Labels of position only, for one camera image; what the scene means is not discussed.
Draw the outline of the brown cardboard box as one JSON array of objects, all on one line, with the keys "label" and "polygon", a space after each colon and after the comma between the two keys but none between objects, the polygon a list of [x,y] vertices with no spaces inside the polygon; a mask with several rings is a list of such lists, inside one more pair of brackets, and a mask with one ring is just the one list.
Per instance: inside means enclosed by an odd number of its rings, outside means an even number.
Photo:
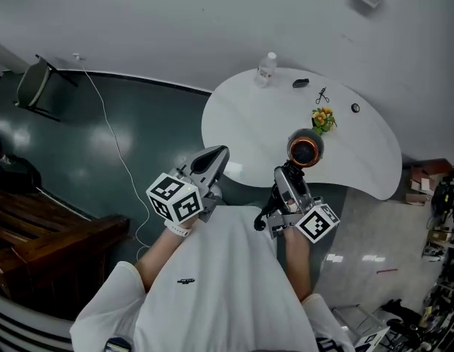
[{"label": "brown cardboard box", "polygon": [[446,177],[454,173],[454,166],[444,158],[420,161],[409,166],[409,189],[405,202],[410,205],[425,206],[431,201],[436,187]]}]

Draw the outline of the person's white t-shirt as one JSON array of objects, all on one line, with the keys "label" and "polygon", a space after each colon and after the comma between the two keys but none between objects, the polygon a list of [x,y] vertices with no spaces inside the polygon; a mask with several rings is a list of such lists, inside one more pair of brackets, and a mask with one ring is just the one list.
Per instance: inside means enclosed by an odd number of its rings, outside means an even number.
[{"label": "person's white t-shirt", "polygon": [[219,206],[146,293],[136,263],[115,265],[70,328],[74,352],[356,352],[322,296],[302,302],[256,207]]}]

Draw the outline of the grey green chair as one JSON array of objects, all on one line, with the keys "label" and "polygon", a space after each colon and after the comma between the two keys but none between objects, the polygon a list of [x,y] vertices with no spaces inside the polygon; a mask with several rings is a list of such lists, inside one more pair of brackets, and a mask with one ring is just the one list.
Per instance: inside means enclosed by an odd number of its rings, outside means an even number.
[{"label": "grey green chair", "polygon": [[77,87],[78,84],[63,71],[57,70],[51,63],[39,54],[36,54],[35,57],[37,58],[37,63],[29,66],[20,80],[14,104],[18,108],[25,109],[47,119],[60,122],[60,119],[51,116],[48,110],[37,106],[40,96],[54,73],[75,87]]}]

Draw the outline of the clear plastic water bottle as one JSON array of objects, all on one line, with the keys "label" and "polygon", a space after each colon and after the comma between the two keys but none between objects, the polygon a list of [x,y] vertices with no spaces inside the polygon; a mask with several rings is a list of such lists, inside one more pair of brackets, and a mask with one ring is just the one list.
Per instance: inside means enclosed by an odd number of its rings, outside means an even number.
[{"label": "clear plastic water bottle", "polygon": [[260,60],[255,75],[255,84],[258,87],[266,87],[270,83],[272,76],[277,68],[277,55],[274,52],[268,54]]}]

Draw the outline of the cluttered equipment rack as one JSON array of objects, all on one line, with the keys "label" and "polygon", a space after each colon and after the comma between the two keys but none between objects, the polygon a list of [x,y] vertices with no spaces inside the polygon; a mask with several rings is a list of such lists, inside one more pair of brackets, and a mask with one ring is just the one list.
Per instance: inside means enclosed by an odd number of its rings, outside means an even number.
[{"label": "cluttered equipment rack", "polygon": [[428,237],[422,257],[442,265],[425,298],[433,325],[427,334],[435,351],[454,351],[454,172],[443,177],[431,199]]}]

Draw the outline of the person's right forearm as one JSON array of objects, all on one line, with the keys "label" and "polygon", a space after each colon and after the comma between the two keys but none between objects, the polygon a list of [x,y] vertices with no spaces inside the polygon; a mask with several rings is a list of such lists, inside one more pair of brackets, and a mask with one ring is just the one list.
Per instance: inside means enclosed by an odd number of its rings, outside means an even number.
[{"label": "person's right forearm", "polygon": [[285,230],[286,275],[300,302],[312,294],[310,244],[295,227]]}]

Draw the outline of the white rounded table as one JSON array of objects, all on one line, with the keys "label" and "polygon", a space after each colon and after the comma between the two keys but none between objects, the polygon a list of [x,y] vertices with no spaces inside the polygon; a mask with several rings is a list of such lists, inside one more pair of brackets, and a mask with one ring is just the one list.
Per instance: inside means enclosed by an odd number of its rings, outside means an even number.
[{"label": "white rounded table", "polygon": [[[254,187],[270,187],[274,168],[287,158],[289,137],[312,127],[312,111],[327,106],[337,127],[323,135],[324,153],[305,169],[309,183],[328,183],[363,191],[376,199],[389,199],[397,190],[402,156],[397,138],[382,116],[346,86],[304,70],[279,67],[266,87],[255,84],[256,70],[234,75],[211,94],[202,115],[202,140],[206,147],[225,145],[230,161],[228,178]],[[308,78],[301,89],[296,79]],[[326,87],[323,100],[315,103]],[[351,105],[358,103],[359,113]]]}]

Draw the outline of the white metal cart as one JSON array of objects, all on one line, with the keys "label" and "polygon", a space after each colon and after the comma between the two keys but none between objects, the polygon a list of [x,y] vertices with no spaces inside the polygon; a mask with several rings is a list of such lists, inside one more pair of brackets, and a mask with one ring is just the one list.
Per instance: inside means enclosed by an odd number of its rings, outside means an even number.
[{"label": "white metal cart", "polygon": [[351,339],[356,352],[376,352],[378,344],[389,331],[389,327],[375,313],[361,304],[335,307],[332,314]]}]

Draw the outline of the black bag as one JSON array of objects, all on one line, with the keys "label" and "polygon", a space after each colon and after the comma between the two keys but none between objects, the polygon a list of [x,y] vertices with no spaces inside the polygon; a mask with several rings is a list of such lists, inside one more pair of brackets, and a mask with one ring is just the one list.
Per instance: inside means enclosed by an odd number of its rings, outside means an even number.
[{"label": "black bag", "polygon": [[10,194],[33,194],[41,185],[40,173],[25,158],[0,157],[0,190]]}]

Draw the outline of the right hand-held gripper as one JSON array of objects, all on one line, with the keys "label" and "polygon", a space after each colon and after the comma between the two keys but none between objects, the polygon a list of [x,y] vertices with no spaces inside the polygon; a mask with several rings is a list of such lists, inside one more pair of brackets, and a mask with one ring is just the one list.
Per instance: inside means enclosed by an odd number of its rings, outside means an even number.
[{"label": "right hand-held gripper", "polygon": [[305,181],[299,181],[299,202],[307,204],[302,211],[298,203],[296,190],[293,187],[289,171],[283,166],[274,170],[274,180],[282,201],[294,204],[296,211],[276,210],[268,216],[268,229],[272,238],[277,237],[289,228],[296,228],[311,243],[317,243],[333,228],[337,227],[340,219],[322,197],[311,196],[309,186]]}]

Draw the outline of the white striped curved cabinet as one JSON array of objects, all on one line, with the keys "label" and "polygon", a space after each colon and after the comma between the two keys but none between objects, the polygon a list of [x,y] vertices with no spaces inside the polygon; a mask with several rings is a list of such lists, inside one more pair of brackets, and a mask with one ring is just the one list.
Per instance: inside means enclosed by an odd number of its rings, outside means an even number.
[{"label": "white striped curved cabinet", "polygon": [[0,352],[73,352],[71,326],[0,295]]}]

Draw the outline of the small potted orange flowers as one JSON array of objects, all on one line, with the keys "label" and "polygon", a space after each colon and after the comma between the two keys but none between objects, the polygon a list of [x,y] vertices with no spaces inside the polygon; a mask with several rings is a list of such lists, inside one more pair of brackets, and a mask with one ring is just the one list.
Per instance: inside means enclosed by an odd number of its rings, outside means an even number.
[{"label": "small potted orange flowers", "polygon": [[317,108],[312,111],[312,129],[322,136],[337,127],[334,112],[329,107]]}]

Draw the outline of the person's left forearm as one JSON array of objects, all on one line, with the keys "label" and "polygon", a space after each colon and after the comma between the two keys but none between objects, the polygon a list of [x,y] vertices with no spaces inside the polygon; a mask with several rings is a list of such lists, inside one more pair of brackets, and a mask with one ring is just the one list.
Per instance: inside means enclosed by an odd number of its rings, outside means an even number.
[{"label": "person's left forearm", "polygon": [[186,238],[165,229],[151,248],[136,262],[145,292],[148,293],[162,268]]}]

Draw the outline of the black orange hair dryer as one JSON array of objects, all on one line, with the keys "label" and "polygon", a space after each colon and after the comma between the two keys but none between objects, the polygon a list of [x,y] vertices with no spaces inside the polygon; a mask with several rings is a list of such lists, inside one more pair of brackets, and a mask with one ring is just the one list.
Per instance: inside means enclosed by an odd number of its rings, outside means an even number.
[{"label": "black orange hair dryer", "polygon": [[[281,165],[289,171],[293,187],[296,190],[297,206],[304,211],[307,204],[299,202],[298,183],[305,181],[304,169],[316,165],[321,160],[324,151],[322,138],[309,128],[302,128],[295,131],[288,139],[288,159]],[[259,215],[254,220],[254,228],[257,231],[268,229],[268,216],[276,210],[288,211],[278,192],[276,183],[271,188],[271,196]]]}]

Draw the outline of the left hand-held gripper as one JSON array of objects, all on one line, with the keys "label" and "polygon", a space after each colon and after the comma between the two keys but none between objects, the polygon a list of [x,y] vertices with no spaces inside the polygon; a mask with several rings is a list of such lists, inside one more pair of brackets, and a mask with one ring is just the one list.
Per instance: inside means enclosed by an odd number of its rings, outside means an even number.
[{"label": "left hand-held gripper", "polygon": [[165,220],[183,223],[198,216],[207,221],[220,203],[212,188],[230,159],[229,148],[206,147],[194,156],[191,166],[184,164],[162,173],[146,190],[153,210]]}]

